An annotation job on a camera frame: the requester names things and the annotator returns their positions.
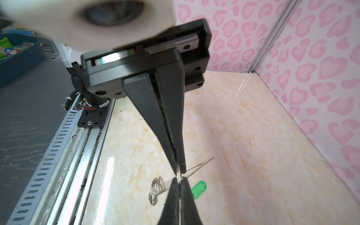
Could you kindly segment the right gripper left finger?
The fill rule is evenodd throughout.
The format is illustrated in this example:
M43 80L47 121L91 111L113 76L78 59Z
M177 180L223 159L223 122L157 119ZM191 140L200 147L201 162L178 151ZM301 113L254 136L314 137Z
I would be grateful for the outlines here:
M180 185L177 178L171 182L164 209L158 225L180 224Z

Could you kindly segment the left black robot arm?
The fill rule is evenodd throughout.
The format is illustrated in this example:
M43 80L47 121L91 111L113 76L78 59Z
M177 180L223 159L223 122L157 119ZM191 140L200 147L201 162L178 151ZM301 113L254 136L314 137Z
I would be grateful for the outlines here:
M74 88L93 106L128 97L156 135L173 171L185 173L184 95L204 84L211 39L202 18L133 44L86 52L68 72Z

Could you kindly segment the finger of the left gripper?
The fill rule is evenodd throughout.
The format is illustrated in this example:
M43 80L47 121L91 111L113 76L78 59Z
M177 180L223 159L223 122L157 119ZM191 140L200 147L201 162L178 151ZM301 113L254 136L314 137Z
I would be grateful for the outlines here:
M147 73L126 78L122 81L123 90L156 135L159 143L171 165L177 168L176 156L169 139L164 121L164 115Z
M164 52L165 59L170 62L156 69L156 81L161 99L168 136L175 159L172 165L186 172L186 160L183 143L183 112L185 93L185 70L181 54L176 48Z

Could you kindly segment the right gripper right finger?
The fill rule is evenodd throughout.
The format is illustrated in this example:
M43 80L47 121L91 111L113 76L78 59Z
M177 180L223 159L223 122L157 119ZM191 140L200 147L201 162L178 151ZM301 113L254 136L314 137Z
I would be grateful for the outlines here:
M202 225L196 203L186 177L180 182L180 225Z

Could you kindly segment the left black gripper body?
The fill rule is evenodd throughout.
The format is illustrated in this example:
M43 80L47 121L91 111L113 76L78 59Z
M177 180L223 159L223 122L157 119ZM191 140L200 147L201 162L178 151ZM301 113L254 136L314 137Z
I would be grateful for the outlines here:
M202 18L135 44L87 52L81 56L81 80L88 92L100 98L125 98L123 79L179 62L185 74L185 91L189 92L204 84L211 39L208 22Z

